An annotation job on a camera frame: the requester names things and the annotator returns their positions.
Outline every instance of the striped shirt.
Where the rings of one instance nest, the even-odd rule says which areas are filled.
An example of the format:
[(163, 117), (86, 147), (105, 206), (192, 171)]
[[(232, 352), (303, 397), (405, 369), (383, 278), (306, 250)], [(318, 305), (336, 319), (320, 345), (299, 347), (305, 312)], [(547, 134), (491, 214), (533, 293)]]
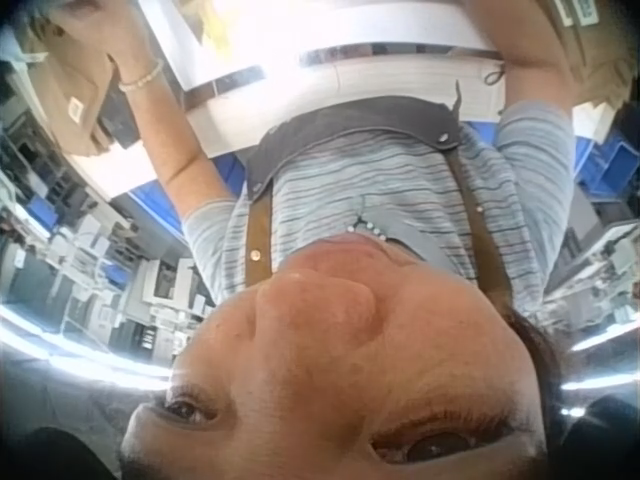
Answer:
[[(575, 156), (571, 119), (550, 105), (521, 102), (505, 111), (494, 146), (470, 127), (461, 129), (465, 176), (505, 261), (515, 307), (531, 314), (542, 301), (568, 221)], [(249, 205), (245, 185), (238, 200), (207, 203), (184, 221), (217, 304), (244, 288)], [(385, 131), (345, 135), (279, 171), (273, 190), (274, 271), (295, 250), (344, 233), (368, 210), (386, 211), (431, 235), (457, 270), (476, 281), (465, 209), (444, 157)]]

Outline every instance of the gray apron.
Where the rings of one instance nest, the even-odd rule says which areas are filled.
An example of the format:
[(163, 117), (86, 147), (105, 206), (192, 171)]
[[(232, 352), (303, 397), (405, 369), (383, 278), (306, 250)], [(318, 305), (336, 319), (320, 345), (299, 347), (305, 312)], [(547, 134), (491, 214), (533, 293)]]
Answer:
[(452, 111), (446, 105), (411, 97), (377, 97), (305, 113), (270, 131), (247, 164), (247, 193), (251, 206), (245, 285), (250, 287), (272, 275), (272, 186), (278, 171), (291, 159), (322, 143), (351, 133), (382, 130), (412, 137), (444, 156), (467, 213), (478, 286), (498, 312), (508, 314), (512, 305), (511, 282), (484, 221), (482, 208), (467, 185), (458, 156), (459, 105), (458, 100)]

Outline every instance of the shirt sleeve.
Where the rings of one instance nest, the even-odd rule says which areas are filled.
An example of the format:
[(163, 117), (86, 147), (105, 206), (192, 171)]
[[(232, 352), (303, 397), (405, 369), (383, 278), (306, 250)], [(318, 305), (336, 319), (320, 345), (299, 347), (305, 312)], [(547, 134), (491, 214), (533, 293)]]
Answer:
[(214, 299), (220, 298), (216, 279), (221, 275), (225, 233), (235, 206), (235, 200), (209, 202), (182, 222), (193, 259)]
[(573, 197), (576, 139), (572, 120), (552, 105), (517, 103), (504, 112), (495, 147), (513, 168), (546, 284), (560, 252)]

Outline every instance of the white sticker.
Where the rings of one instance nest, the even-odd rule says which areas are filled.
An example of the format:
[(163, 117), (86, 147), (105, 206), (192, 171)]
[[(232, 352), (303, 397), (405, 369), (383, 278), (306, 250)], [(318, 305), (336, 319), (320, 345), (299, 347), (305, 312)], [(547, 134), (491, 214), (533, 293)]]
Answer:
[(16, 250), (16, 256), (13, 259), (13, 266), (18, 270), (22, 270), (24, 268), (24, 261), (27, 259), (27, 252), (23, 249), (19, 248)]
[(573, 27), (573, 17), (571, 16), (571, 10), (565, 3), (564, 0), (554, 0), (556, 2), (556, 8), (558, 9), (558, 13), (560, 14), (560, 18), (562, 18), (562, 24), (565, 27)]
[(84, 104), (78, 100), (76, 97), (71, 97), (69, 100), (69, 108), (68, 113), (71, 119), (80, 125), (80, 121), (82, 120), (82, 113), (84, 112)]
[(595, 0), (573, 0), (573, 6), (583, 27), (600, 23)]

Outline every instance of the necklace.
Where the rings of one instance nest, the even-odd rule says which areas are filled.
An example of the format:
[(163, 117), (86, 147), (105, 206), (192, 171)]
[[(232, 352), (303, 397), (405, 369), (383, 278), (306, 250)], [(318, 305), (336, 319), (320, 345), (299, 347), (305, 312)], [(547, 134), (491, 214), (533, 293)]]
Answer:
[(371, 232), (371, 234), (375, 235), (376, 237), (378, 237), (380, 240), (382, 240), (383, 242), (387, 241), (387, 235), (385, 235), (382, 230), (380, 228), (378, 228), (377, 226), (375, 226), (372, 222), (367, 222), (365, 219), (362, 218), (362, 216), (358, 215), (358, 218), (356, 219), (355, 223), (353, 225), (350, 225), (347, 228), (347, 232), (349, 233), (355, 233), (356, 229), (361, 226), (364, 225), (364, 227)]

